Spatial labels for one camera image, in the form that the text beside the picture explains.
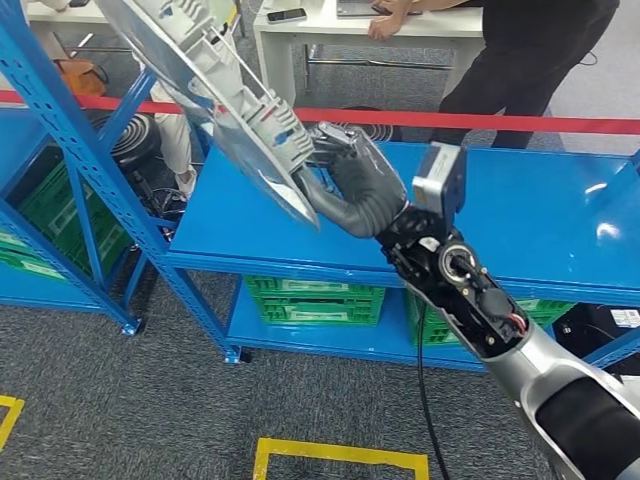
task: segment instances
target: black cable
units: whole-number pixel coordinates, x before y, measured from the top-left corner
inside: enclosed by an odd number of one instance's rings
[[[596,326],[596,325],[593,325],[592,323],[578,323],[577,325],[580,325],[580,326],[583,326],[583,327],[592,328],[592,329],[594,329],[597,332],[600,332],[602,335],[605,335],[605,337],[608,337],[610,340],[615,340],[616,339],[616,337],[611,335],[611,333],[605,332],[605,330],[602,330],[602,328]]]
[[[435,452],[435,459],[438,460],[438,466],[440,467],[440,473],[442,474],[444,480],[451,480],[449,472],[447,471],[447,466],[445,465],[445,459],[440,451],[440,444],[438,443],[438,437],[435,436],[435,430],[433,429],[433,422],[431,420],[431,412],[429,411],[429,401],[426,399],[426,390],[424,387],[424,376],[422,367],[422,342],[423,331],[424,328],[424,315],[426,310],[426,304],[420,300],[422,308],[420,320],[418,321],[418,375],[420,376],[420,400],[422,400],[422,409],[424,412],[424,418],[426,420],[426,428],[429,429],[429,436],[431,438],[431,443],[433,444],[433,450]]]
[[[609,340],[615,340],[616,339],[616,337],[611,335],[611,333],[605,331],[605,330],[603,330],[603,329],[602,329],[602,328],[600,328],[597,325],[593,325],[592,323],[577,323],[576,325],[580,325],[581,327],[592,328],[593,330],[595,330],[596,332],[599,332],[599,333],[602,333],[602,335],[605,335],[605,337],[608,338]],[[635,362],[640,362],[640,358],[636,357],[635,354],[623,358],[622,360],[620,360],[619,362],[623,363],[623,362],[626,362],[627,360],[633,360]]]

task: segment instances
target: orange bag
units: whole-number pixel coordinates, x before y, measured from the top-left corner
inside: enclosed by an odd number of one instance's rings
[[[69,58],[54,60],[63,81],[75,95],[98,95],[106,92],[109,77],[102,67],[89,60]]]

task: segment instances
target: red barrier tape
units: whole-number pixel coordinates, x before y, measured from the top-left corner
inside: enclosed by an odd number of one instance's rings
[[[83,108],[115,110],[119,98],[76,95]],[[16,92],[0,90],[0,102],[23,103]],[[175,103],[142,102],[140,113],[181,113]],[[640,135],[640,119],[522,117],[500,115],[460,115],[451,113],[362,111],[340,109],[297,108],[303,122],[380,124],[399,127],[442,127],[482,130],[512,130],[517,132],[602,133]]]

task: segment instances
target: white desk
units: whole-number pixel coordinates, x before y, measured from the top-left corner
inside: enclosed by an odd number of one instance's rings
[[[267,13],[281,9],[278,2],[273,0],[268,9],[263,4],[254,22],[254,32],[263,82],[290,105],[296,98],[291,58],[291,46],[295,44],[451,49],[455,54],[445,93],[455,87],[485,45],[481,8],[409,17],[399,32],[381,43],[367,36],[371,18],[338,18],[336,0],[302,0],[306,20],[268,23]]]
[[[26,9],[31,30],[50,58],[65,58],[64,48],[56,32],[98,33],[110,35],[113,29],[94,0],[84,7],[67,8],[58,13],[42,3],[29,3]]]

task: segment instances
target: black device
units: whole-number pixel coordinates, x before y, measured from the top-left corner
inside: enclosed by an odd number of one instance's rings
[[[91,0],[71,0],[69,2],[69,6],[71,8],[85,7],[90,1]]]
[[[271,12],[266,15],[269,23],[292,22],[294,20],[306,20],[306,12],[303,8],[292,8],[291,10],[282,10],[280,12]]]

